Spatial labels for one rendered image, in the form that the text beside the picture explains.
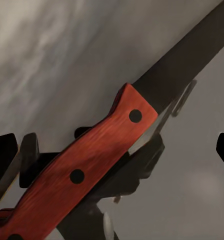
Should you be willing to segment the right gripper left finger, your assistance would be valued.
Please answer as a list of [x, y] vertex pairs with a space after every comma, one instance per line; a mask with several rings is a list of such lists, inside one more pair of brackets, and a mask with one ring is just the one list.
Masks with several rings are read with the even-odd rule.
[[0, 180], [18, 152], [16, 137], [13, 133], [0, 136]]

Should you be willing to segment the parer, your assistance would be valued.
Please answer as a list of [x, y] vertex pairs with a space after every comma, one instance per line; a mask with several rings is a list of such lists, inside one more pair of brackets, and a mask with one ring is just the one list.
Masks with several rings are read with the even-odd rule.
[[44, 240], [223, 47], [224, 0], [40, 172], [0, 217], [0, 240]]

